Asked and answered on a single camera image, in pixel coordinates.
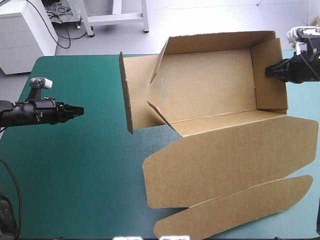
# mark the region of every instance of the teal tabletop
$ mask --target teal tabletop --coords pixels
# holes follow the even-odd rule
[[[286,51],[285,57],[292,55]],[[42,97],[84,107],[84,115],[56,125],[8,128],[0,157],[11,165],[23,202],[22,238],[154,238],[156,221],[182,208],[148,207],[142,164],[180,136],[168,126],[127,131],[117,55],[39,58],[30,78],[53,81]],[[30,91],[26,84],[20,100]],[[320,84],[287,84],[290,116],[320,120]],[[320,159],[292,174],[310,174],[307,195],[285,212],[230,229],[215,238],[316,237]],[[10,175],[0,167],[0,189],[13,202]]]

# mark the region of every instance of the white cabinet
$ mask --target white cabinet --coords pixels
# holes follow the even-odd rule
[[[58,36],[41,0],[30,0],[39,10],[52,36]],[[0,6],[0,68],[5,74],[31,72],[39,57],[54,56],[57,44],[34,7],[25,0]]]

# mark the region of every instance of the robotic arm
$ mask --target robotic arm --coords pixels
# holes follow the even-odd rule
[[[52,81],[43,77],[30,80],[30,93],[25,102],[0,100],[0,127],[65,123],[84,114],[84,108],[57,102],[46,96],[41,100],[42,88],[51,89]]]
[[[289,43],[295,47],[294,56],[283,59],[265,69],[267,77],[275,77],[282,82],[301,84],[320,81],[320,27],[298,26],[288,33]],[[306,44],[307,50],[300,46]]]

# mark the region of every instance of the white floor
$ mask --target white floor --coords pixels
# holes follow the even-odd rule
[[[111,0],[86,0],[92,15],[111,11]],[[95,27],[95,37],[73,40],[71,48],[57,47],[56,55],[157,54],[169,36],[217,32],[274,30],[281,38],[282,48],[291,50],[286,33],[291,27],[304,26],[308,17],[307,0],[147,0],[150,32],[144,33],[142,23]],[[123,12],[141,9],[140,0],[123,0]],[[319,14],[312,2],[311,18]],[[72,37],[85,28],[68,29]],[[61,26],[57,32],[66,35]],[[16,101],[28,73],[4,75],[0,70],[0,99]]]

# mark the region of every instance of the open cardboard box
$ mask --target open cardboard box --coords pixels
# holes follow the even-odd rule
[[[205,239],[284,211],[312,184],[285,178],[315,159],[318,123],[287,116],[274,31],[170,37],[158,55],[119,56],[127,127],[168,124],[183,138],[148,157],[151,208],[188,207],[154,232]]]

